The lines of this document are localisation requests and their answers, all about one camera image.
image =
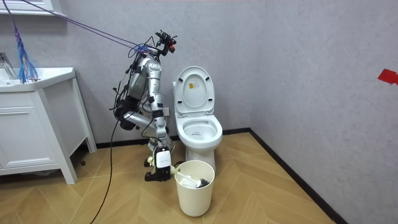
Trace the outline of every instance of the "wooden floor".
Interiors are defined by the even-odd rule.
[[[177,162],[184,159],[185,148],[175,144],[172,159]],[[197,218],[182,213],[174,179],[144,182],[146,146],[113,152],[112,185],[95,223],[333,223],[249,133],[223,137],[216,149],[211,207]],[[109,150],[75,154],[75,185],[67,185],[58,174],[1,177],[0,223],[89,224],[108,185]]]

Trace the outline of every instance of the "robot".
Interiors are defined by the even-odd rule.
[[[171,162],[174,146],[163,114],[163,98],[159,94],[162,74],[159,57],[174,53],[177,36],[171,37],[163,31],[155,34],[159,41],[154,47],[138,46],[136,59],[126,71],[130,74],[129,81],[121,93],[116,91],[119,98],[112,109],[121,128],[128,131],[144,128],[141,136],[149,138],[152,155],[144,161],[144,166],[153,169],[145,174],[145,181],[166,181],[174,170]],[[163,49],[158,49],[160,45],[164,45]]]

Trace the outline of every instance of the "red tape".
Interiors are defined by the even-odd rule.
[[[377,79],[386,83],[390,83],[391,85],[393,83],[398,85],[398,74],[388,69],[384,69]]]

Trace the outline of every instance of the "white toilet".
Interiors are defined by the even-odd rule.
[[[173,94],[178,135],[187,147],[185,159],[207,162],[216,170],[214,150],[223,128],[213,115],[213,81],[203,68],[191,66],[173,82]]]

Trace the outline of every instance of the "trash can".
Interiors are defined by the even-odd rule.
[[[211,165],[203,161],[187,161],[179,165],[177,169],[192,179],[205,179],[210,183],[205,187],[196,188],[195,186],[185,184],[186,181],[183,177],[174,175],[181,210],[191,217],[203,215],[210,208],[213,181],[215,178],[214,169]]]

